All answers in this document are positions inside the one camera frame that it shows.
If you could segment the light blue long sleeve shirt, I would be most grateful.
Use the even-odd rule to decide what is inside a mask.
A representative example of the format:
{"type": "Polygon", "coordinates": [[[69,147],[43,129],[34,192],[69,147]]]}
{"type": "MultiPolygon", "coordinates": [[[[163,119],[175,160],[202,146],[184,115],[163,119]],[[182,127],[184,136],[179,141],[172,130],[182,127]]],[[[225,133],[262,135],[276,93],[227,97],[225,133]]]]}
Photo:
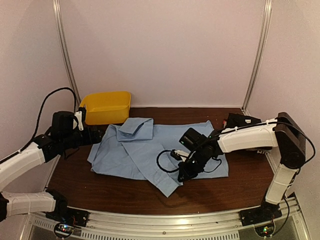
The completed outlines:
{"type": "Polygon", "coordinates": [[[189,150],[180,144],[183,134],[193,128],[207,136],[214,127],[208,120],[183,125],[154,124],[152,118],[130,117],[122,125],[110,124],[100,143],[88,155],[91,171],[108,176],[146,180],[169,197],[178,182],[178,161],[171,150],[189,150]]]}

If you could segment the yellow plastic basket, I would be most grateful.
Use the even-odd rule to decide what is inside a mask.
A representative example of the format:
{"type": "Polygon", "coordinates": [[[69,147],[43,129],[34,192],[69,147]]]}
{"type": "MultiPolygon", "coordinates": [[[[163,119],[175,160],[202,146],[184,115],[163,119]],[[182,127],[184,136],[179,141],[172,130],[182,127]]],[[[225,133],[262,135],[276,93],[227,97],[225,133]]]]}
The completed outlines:
{"type": "Polygon", "coordinates": [[[86,109],[87,125],[121,124],[129,118],[131,93],[128,91],[92,93],[85,96],[79,106],[86,109]]]}

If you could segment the black shirt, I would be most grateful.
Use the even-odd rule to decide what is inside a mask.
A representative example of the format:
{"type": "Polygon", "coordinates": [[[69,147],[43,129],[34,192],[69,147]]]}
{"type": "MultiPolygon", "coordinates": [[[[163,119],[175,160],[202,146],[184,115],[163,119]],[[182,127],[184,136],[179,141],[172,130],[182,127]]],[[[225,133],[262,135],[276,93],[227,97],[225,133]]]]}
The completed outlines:
{"type": "Polygon", "coordinates": [[[224,128],[245,127],[261,123],[259,118],[238,113],[229,113],[228,118],[223,120],[224,128]]]}

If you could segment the grey shirt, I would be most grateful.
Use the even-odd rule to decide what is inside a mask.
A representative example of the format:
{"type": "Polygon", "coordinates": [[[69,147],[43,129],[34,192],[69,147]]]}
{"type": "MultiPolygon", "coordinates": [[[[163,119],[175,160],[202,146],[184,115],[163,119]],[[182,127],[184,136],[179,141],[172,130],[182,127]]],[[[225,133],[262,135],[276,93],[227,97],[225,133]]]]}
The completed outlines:
{"type": "Polygon", "coordinates": [[[249,148],[248,151],[257,152],[258,154],[265,154],[269,153],[272,149],[272,147],[249,148]]]}

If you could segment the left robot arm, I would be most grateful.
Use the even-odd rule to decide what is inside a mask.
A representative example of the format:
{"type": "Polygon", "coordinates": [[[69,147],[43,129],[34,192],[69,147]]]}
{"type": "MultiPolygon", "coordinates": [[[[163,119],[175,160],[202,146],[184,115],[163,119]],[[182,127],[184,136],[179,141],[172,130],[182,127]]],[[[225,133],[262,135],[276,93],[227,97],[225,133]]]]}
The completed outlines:
{"type": "Polygon", "coordinates": [[[86,111],[81,108],[73,113],[58,111],[52,116],[51,127],[46,133],[32,137],[21,150],[0,161],[0,219],[34,212],[52,213],[61,222],[72,218],[67,199],[56,190],[37,193],[13,193],[5,187],[29,170],[48,163],[67,150],[98,144],[103,132],[85,123],[86,111]]]}

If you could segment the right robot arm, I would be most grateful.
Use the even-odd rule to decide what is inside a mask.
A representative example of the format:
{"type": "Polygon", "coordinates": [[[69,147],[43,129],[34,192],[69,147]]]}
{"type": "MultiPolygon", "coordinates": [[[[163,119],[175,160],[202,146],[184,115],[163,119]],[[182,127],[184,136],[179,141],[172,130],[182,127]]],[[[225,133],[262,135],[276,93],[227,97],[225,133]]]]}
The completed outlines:
{"type": "Polygon", "coordinates": [[[266,191],[264,204],[256,210],[259,220],[268,220],[275,212],[299,169],[306,163],[306,136],[295,121],[280,112],[276,118],[253,125],[214,130],[210,135],[189,128],[180,143],[189,151],[178,164],[179,182],[195,178],[210,159],[238,150],[277,148],[280,163],[266,191]]]}

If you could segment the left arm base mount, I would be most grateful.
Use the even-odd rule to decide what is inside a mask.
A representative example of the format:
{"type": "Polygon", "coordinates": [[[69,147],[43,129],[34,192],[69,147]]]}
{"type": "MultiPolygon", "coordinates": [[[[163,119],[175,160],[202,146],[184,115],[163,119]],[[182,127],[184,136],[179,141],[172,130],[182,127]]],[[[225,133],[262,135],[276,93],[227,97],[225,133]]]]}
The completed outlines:
{"type": "Polygon", "coordinates": [[[73,227],[86,227],[89,218],[89,212],[86,210],[67,207],[64,214],[60,214],[56,211],[46,212],[45,217],[73,227]]]}

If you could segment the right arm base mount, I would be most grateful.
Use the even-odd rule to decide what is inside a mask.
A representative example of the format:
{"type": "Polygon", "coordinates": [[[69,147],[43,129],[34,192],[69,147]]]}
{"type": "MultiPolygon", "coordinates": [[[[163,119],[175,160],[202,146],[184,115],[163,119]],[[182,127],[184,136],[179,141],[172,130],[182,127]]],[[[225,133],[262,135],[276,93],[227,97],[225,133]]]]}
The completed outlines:
{"type": "Polygon", "coordinates": [[[281,210],[276,206],[275,208],[263,208],[261,206],[241,210],[239,212],[241,225],[243,227],[249,225],[257,225],[264,222],[271,222],[276,218],[282,216],[281,210]]]}

